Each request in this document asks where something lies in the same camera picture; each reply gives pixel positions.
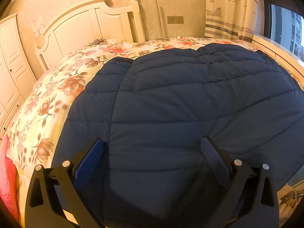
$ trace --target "white wardrobe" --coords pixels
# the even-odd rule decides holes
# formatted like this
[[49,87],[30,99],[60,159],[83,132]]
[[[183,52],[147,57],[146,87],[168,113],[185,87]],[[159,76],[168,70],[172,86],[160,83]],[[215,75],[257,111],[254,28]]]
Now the white wardrobe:
[[0,139],[37,81],[21,45],[16,15],[0,21]]

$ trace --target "wall socket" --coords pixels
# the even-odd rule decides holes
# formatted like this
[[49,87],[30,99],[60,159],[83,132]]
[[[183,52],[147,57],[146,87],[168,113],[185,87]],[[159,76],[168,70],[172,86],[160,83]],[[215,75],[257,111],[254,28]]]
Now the wall socket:
[[184,17],[183,16],[167,16],[168,24],[183,24]]

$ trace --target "wooden headboard panel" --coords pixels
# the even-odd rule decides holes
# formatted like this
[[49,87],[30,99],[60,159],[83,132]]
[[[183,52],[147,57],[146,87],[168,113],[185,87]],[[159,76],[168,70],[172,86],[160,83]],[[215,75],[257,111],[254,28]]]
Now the wooden headboard panel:
[[133,13],[135,33],[139,43],[145,42],[143,24],[137,0],[130,6],[110,8],[106,0],[86,0],[67,9],[42,33],[44,45],[35,45],[36,56],[44,71],[52,69],[72,51],[95,39],[122,39],[134,42],[128,13]]

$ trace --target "floral bed sheet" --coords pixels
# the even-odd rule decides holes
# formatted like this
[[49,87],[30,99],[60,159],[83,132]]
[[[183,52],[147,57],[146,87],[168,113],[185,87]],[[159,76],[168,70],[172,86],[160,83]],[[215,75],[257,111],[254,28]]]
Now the floral bed sheet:
[[51,167],[73,101],[108,60],[117,56],[136,59],[171,48],[198,49],[210,43],[234,44],[251,51],[258,50],[242,40],[189,38],[152,40],[138,44],[119,39],[99,39],[64,57],[33,89],[7,130],[7,157],[13,160],[19,174],[18,206],[22,226],[26,194],[34,167],[37,164]]

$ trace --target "dark blue comforter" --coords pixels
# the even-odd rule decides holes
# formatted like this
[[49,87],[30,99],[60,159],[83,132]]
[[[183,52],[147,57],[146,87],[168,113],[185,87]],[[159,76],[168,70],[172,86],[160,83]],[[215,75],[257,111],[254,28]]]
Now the dark blue comforter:
[[200,151],[267,163],[276,190],[304,164],[304,93],[261,51],[209,44],[107,62],[74,101],[53,166],[96,137],[102,162],[83,199],[110,227],[203,222],[221,188]]

